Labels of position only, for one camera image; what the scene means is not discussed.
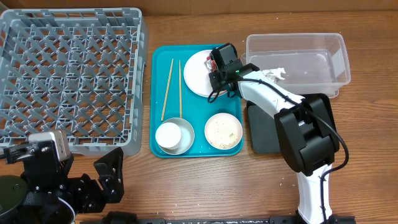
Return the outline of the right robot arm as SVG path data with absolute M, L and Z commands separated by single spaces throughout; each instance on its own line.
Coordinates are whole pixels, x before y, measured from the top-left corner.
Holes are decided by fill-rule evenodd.
M 259 67 L 243 65 L 230 43 L 214 48 L 206 65 L 212 87 L 208 102 L 227 91 L 228 96 L 244 98 L 273 117 L 282 156 L 297 174 L 298 221 L 334 223 L 328 180 L 336 170 L 335 153 L 344 142 L 336 132 L 328 97 L 301 96 L 283 89 Z

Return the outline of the white cup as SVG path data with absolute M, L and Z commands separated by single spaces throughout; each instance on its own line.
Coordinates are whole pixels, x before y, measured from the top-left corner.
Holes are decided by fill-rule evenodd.
M 182 131 L 175 123 L 162 123 L 155 132 L 157 144 L 165 149 L 175 150 L 180 146 Z

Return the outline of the white napkin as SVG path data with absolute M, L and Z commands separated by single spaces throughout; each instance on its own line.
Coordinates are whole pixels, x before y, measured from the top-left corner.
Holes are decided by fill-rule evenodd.
M 279 80 L 285 80 L 282 74 L 285 74 L 284 68 L 272 68 L 262 70 L 262 73 L 273 83 L 277 83 Z

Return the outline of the grey shallow bowl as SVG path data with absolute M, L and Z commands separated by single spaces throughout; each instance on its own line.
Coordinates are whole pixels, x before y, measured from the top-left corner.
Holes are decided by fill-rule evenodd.
M 195 139 L 195 132 L 193 130 L 192 125 L 183 118 L 170 118 L 164 121 L 163 123 L 177 124 L 182 131 L 182 139 L 180 142 L 180 146 L 175 150 L 165 149 L 158 145 L 160 149 L 170 156 L 179 156 L 187 152 L 192 147 Z

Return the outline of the red snack wrapper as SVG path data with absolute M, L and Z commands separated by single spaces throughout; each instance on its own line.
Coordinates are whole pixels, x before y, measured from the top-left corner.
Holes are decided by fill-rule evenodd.
M 211 55 L 208 55 L 208 56 L 206 57 L 205 65 L 206 65 L 206 67 L 207 67 L 207 69 L 208 69 L 209 72 L 214 72 L 214 71 L 216 71 L 216 69 L 217 69 L 216 63 L 215 63 L 215 61 L 212 59 Z

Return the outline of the white rice bowl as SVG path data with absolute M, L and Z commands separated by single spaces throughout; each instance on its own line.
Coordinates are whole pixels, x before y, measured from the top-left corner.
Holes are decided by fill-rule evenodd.
M 204 128 L 208 143 L 219 150 L 237 146 L 243 138 L 241 122 L 229 113 L 217 113 L 208 119 Z

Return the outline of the wooden chopstick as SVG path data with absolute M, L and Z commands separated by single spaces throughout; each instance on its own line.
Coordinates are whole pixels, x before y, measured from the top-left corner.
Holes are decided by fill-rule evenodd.
M 171 82 L 171 78 L 172 78 L 173 66 L 174 66 L 174 58 L 171 59 L 171 63 L 170 63 L 169 75 L 168 75 L 168 79 L 167 79 L 167 86 L 166 86 L 165 96 L 164 96 L 164 104 L 162 107 L 161 121 L 164 121 L 164 117 L 165 117 L 165 110 L 167 107 L 167 99 L 168 99 L 168 95 L 169 95 L 169 88 L 170 88 L 170 82 Z
M 178 61 L 178 91 L 179 91 L 179 118 L 183 118 L 182 115 L 182 64 Z

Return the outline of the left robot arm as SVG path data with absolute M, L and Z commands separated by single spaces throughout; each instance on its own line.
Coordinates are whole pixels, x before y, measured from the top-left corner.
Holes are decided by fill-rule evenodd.
M 1 223 L 73 223 L 79 213 L 101 213 L 124 195 L 123 150 L 118 147 L 94 162 L 99 175 L 69 178 L 74 157 L 61 159 L 55 141 L 24 142 L 5 148 L 7 164 L 22 162 L 20 176 L 1 176 Z

